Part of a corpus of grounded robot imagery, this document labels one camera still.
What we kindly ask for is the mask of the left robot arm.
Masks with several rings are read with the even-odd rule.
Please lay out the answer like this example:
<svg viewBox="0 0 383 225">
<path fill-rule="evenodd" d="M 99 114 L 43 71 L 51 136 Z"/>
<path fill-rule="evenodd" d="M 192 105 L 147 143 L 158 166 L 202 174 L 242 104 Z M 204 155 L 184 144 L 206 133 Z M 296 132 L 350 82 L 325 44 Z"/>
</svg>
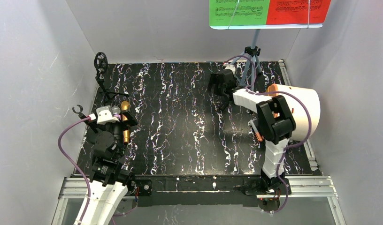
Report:
<svg viewBox="0 0 383 225">
<path fill-rule="evenodd" d="M 129 110 L 104 106 L 86 116 L 78 113 L 87 126 L 95 129 L 91 171 L 86 177 L 87 191 L 76 225 L 107 225 L 127 192 L 133 188 L 134 173 L 123 169 L 120 161 L 128 141 L 125 133 L 138 122 Z"/>
</svg>

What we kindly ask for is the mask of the grey tripod music stand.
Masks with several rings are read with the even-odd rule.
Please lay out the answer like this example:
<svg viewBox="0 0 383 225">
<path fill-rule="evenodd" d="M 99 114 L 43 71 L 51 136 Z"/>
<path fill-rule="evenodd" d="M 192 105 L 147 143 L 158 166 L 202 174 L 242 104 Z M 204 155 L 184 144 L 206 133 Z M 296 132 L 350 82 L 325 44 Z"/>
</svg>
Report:
<svg viewBox="0 0 383 225">
<path fill-rule="evenodd" d="M 239 82 L 241 85 L 249 87 L 251 90 L 254 89 L 255 81 L 258 78 L 258 76 L 262 75 L 262 69 L 260 66 L 260 48 L 256 45 L 258 36 L 260 34 L 260 30 L 256 30 L 253 36 L 253 41 L 250 46 L 245 47 L 244 52 L 235 57 L 231 64 L 235 64 L 239 59 L 245 58 L 246 59 L 246 64 L 245 68 L 242 74 L 241 79 L 239 79 Z M 247 74 L 248 71 L 251 71 L 251 76 L 250 76 L 250 82 L 249 85 L 247 84 Z"/>
</svg>

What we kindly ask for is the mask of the black marker blue cap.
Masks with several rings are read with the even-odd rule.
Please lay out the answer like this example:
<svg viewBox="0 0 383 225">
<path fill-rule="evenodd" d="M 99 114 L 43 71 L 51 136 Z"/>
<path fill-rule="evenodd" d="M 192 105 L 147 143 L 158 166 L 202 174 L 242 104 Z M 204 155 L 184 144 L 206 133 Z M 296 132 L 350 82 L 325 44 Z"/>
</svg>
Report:
<svg viewBox="0 0 383 225">
<path fill-rule="evenodd" d="M 221 111 L 224 111 L 224 110 L 229 106 L 229 104 L 230 104 L 230 101 L 229 101 L 229 100 L 224 100 L 224 101 L 222 102 L 222 105 L 220 106 L 220 110 L 221 110 Z"/>
</svg>

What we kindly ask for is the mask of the gold microphone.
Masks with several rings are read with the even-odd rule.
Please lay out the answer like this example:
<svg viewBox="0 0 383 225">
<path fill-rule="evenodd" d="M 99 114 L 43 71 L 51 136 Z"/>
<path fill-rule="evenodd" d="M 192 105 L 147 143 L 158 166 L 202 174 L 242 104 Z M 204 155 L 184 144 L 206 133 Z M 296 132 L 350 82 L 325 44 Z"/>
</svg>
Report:
<svg viewBox="0 0 383 225">
<path fill-rule="evenodd" d="M 126 111 L 129 108 L 130 108 L 130 104 L 128 101 L 122 101 L 121 102 L 121 106 L 120 106 L 121 111 Z M 123 122 L 128 121 L 128 118 L 123 114 L 122 114 L 122 121 Z M 130 131 L 129 131 L 129 127 L 126 125 L 125 129 L 123 130 L 123 143 L 124 143 L 124 145 L 126 145 L 129 142 L 130 142 Z"/>
</svg>

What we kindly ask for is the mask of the green sheet music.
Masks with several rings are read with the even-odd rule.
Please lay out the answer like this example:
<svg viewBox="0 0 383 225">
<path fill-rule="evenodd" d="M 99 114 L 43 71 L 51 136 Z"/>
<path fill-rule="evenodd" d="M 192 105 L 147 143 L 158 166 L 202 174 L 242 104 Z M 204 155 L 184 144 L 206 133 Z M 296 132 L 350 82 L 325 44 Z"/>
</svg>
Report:
<svg viewBox="0 0 383 225">
<path fill-rule="evenodd" d="M 270 0 L 211 0 L 210 26 L 265 25 Z"/>
</svg>

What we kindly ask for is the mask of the red sheet music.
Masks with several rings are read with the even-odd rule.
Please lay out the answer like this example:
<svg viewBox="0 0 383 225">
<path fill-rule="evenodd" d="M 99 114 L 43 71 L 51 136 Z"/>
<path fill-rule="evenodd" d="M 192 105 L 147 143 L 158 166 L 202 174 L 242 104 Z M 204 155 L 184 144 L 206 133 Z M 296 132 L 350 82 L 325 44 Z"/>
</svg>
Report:
<svg viewBox="0 0 383 225">
<path fill-rule="evenodd" d="M 323 23 L 331 0 L 271 0 L 267 25 Z"/>
</svg>

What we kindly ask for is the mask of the aluminium base frame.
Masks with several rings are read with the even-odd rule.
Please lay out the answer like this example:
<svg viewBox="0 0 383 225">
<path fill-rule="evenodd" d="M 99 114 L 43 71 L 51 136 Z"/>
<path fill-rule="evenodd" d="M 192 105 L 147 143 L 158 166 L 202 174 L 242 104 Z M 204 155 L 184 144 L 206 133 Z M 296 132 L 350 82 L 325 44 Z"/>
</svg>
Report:
<svg viewBox="0 0 383 225">
<path fill-rule="evenodd" d="M 123 200 L 138 207 L 162 205 L 243 205 L 274 216 L 289 208 L 296 198 L 325 197 L 337 225 L 344 225 L 338 194 L 330 176 L 290 175 L 279 194 L 260 190 L 257 175 L 138 175 L 127 183 L 104 185 L 80 177 L 65 178 L 53 217 L 54 225 L 64 221 L 69 199 L 82 199 L 73 225 L 106 225 Z"/>
</svg>

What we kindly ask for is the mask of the purple glitter microphone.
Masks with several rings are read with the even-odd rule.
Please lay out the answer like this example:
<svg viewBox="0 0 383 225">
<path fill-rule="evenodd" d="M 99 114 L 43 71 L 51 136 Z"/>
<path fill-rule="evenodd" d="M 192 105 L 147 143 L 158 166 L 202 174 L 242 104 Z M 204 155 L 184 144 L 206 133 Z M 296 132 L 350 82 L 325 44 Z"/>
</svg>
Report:
<svg viewBox="0 0 383 225">
<path fill-rule="evenodd" d="M 118 120 L 122 120 L 121 119 L 121 109 L 118 106 L 111 107 L 111 110 L 112 110 L 112 115 L 114 117 L 116 117 Z"/>
</svg>

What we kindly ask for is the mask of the white marker orange cap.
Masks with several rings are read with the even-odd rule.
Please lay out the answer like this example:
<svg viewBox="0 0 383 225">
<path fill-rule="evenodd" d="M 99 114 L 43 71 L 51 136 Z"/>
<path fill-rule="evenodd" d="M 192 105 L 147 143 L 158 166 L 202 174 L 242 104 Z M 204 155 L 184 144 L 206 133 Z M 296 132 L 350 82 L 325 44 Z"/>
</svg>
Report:
<svg viewBox="0 0 383 225">
<path fill-rule="evenodd" d="M 258 131 L 258 129 L 257 129 L 257 127 L 256 127 L 256 125 L 255 125 L 253 120 L 249 121 L 249 126 L 251 127 L 252 131 L 254 132 L 254 135 L 257 138 L 257 140 L 259 142 L 264 141 L 264 138 L 260 135 L 260 133 L 259 133 L 259 131 Z"/>
</svg>

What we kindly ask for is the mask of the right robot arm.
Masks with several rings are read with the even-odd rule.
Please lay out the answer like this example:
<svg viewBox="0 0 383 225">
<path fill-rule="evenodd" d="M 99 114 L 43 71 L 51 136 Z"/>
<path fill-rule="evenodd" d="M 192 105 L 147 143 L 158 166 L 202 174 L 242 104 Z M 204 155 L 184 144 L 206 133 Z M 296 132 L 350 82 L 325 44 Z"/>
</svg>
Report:
<svg viewBox="0 0 383 225">
<path fill-rule="evenodd" d="M 286 147 L 296 129 L 296 122 L 285 97 L 271 97 L 240 86 L 230 69 L 211 74 L 207 91 L 223 97 L 224 107 L 233 102 L 257 114 L 257 122 L 251 127 L 258 141 L 265 143 L 265 161 L 260 177 L 240 190 L 245 194 L 279 190 L 280 185 L 285 184 Z"/>
</svg>

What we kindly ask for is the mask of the white drum orange head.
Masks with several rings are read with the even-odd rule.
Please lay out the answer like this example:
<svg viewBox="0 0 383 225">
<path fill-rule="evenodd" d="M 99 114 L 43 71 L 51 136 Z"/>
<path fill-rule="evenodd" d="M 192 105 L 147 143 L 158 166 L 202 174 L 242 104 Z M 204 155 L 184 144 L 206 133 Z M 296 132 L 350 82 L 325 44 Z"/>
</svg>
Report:
<svg viewBox="0 0 383 225">
<path fill-rule="evenodd" d="M 292 94 L 298 98 L 308 110 L 312 127 L 311 133 L 313 134 L 318 126 L 321 114 L 320 100 L 317 92 L 313 89 L 300 88 L 281 84 L 272 84 L 267 88 L 267 92 L 283 91 Z M 291 139 L 293 141 L 303 140 L 308 133 L 308 118 L 303 106 L 294 98 L 284 95 L 290 111 L 296 122 L 296 129 L 292 132 Z"/>
</svg>

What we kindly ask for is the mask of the black tripod mic stand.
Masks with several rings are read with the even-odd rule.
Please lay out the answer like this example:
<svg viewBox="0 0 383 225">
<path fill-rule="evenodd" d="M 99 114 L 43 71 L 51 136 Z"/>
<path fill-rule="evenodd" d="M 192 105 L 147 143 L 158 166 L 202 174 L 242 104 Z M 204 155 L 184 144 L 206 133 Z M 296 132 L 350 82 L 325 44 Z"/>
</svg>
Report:
<svg viewBox="0 0 383 225">
<path fill-rule="evenodd" d="M 95 55 L 93 63 L 96 69 L 95 80 L 99 88 L 101 89 L 99 93 L 102 95 L 104 103 L 112 101 L 116 96 L 123 96 L 123 97 L 129 96 L 129 94 L 126 94 L 126 93 L 114 92 L 114 91 L 109 91 L 108 89 L 106 89 L 104 85 L 104 75 L 106 74 L 108 70 L 108 60 L 107 60 L 107 56 L 103 52 L 98 52 Z"/>
</svg>

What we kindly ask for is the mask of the black round-base mic stand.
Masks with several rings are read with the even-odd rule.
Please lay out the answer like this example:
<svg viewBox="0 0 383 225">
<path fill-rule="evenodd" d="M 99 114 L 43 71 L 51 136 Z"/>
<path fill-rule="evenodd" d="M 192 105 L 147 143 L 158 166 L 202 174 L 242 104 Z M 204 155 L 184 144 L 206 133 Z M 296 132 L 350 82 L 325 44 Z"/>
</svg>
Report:
<svg viewBox="0 0 383 225">
<path fill-rule="evenodd" d="M 72 107 L 72 111 L 73 111 L 73 113 L 77 114 L 78 117 L 79 117 L 81 120 L 85 119 L 87 116 L 86 116 L 85 114 L 83 114 L 83 109 L 84 109 L 84 108 L 83 108 L 81 105 L 77 105 L 77 107 L 79 108 L 78 111 L 75 109 L 75 107 Z M 98 130 L 99 126 L 98 126 L 98 124 L 96 124 L 96 122 L 94 122 L 94 121 L 92 121 L 91 119 L 89 119 L 89 120 L 85 120 L 84 123 L 85 123 L 88 127 L 90 127 L 94 133 L 97 134 L 97 133 L 99 132 L 99 130 Z"/>
</svg>

